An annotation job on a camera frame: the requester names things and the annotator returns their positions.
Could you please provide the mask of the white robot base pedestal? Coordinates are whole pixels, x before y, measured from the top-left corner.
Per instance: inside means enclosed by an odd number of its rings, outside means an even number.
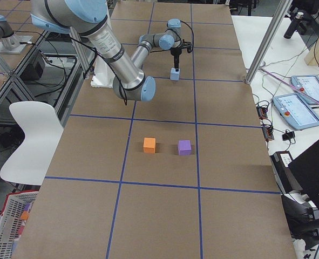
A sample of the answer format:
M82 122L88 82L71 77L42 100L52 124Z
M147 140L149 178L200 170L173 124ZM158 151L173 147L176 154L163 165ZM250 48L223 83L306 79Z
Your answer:
M94 72L91 80L91 87L94 88L112 88L115 75L107 63L97 56L94 64Z

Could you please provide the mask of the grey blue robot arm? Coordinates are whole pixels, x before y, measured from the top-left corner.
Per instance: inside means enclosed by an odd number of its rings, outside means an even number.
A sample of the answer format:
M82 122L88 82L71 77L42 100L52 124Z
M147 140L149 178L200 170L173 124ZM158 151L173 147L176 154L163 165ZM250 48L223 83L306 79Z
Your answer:
M106 1L32 1L32 23L44 30L68 34L74 28L87 38L115 74L114 93L124 101L150 101L156 91L155 80L141 66L151 50L170 50L181 45L181 21L167 22L163 33L143 35L133 56L129 56L107 23Z

